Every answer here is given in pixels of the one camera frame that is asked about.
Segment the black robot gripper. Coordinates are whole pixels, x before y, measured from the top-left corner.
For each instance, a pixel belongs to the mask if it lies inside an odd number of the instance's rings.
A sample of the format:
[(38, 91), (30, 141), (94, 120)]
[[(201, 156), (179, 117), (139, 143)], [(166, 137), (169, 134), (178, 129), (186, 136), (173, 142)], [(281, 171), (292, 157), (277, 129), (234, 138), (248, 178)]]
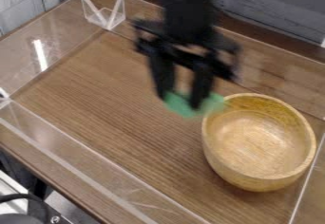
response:
[[(238, 44), (218, 34), (214, 29), (213, 0), (162, 0), (162, 20), (137, 19), (137, 33), (147, 32), (162, 41), (165, 46), (198, 46), (213, 57), (213, 68), (205, 63), (193, 67), (194, 79), (189, 104), (199, 109), (210, 97), (213, 75), (233, 80), (238, 69)], [(170, 58), (158, 50), (149, 53), (149, 67), (158, 97), (165, 100), (174, 89), (175, 66)]]

